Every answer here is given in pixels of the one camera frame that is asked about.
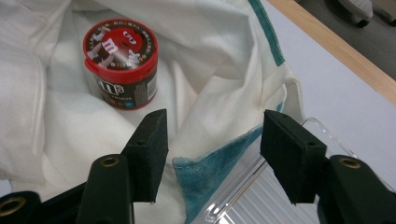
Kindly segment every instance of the white cloth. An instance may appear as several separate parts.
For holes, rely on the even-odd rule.
[[[248,1],[98,2],[0,1],[0,178],[45,201],[85,181],[95,159],[120,153],[147,113],[166,108],[168,162],[157,202],[137,203],[136,221],[182,223],[172,159],[224,146],[282,102],[301,119],[298,81],[286,63],[276,65]],[[100,99],[83,66],[85,33],[121,16],[159,42],[157,94],[134,111]]]

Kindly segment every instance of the red lid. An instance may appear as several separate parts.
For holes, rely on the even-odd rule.
[[[85,35],[85,66],[113,83],[141,80],[157,66],[157,39],[145,25],[128,19],[102,21]]]

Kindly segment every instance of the barcode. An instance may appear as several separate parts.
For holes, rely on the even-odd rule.
[[[148,83],[149,100],[154,96],[156,90],[157,90],[157,76],[154,76],[154,78]]]

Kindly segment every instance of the red jar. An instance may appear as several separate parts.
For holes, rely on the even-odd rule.
[[[137,109],[154,97],[157,39],[145,25],[128,19],[102,21],[85,35],[83,50],[85,66],[108,104]]]

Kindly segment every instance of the wooden strip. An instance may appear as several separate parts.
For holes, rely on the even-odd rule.
[[[375,91],[396,105],[396,81],[353,49],[294,0],[267,0]]]

